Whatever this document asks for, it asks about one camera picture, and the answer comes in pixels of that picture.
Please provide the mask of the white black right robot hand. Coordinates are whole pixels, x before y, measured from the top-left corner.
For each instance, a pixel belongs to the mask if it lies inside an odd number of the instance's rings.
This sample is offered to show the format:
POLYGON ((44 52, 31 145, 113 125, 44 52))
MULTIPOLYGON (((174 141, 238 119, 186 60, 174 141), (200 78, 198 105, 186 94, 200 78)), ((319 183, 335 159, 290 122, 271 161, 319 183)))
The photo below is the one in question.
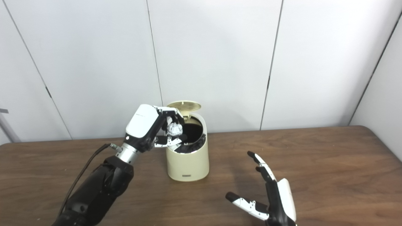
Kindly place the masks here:
POLYGON ((249 215, 262 220, 266 226, 296 226, 297 213, 289 181, 277 180, 269 165, 256 153, 248 151, 258 171, 265 181, 269 205, 247 199, 233 192, 227 192, 225 198, 249 215))

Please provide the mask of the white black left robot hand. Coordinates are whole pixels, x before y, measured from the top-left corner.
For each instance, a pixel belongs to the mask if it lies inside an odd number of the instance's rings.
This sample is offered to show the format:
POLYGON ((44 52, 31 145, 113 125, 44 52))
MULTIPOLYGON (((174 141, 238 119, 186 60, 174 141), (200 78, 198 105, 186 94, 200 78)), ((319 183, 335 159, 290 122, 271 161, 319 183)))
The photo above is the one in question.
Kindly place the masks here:
POLYGON ((177 108, 142 104, 125 129, 122 151, 144 153, 154 147, 181 144, 187 140, 184 124, 184 117, 177 108))

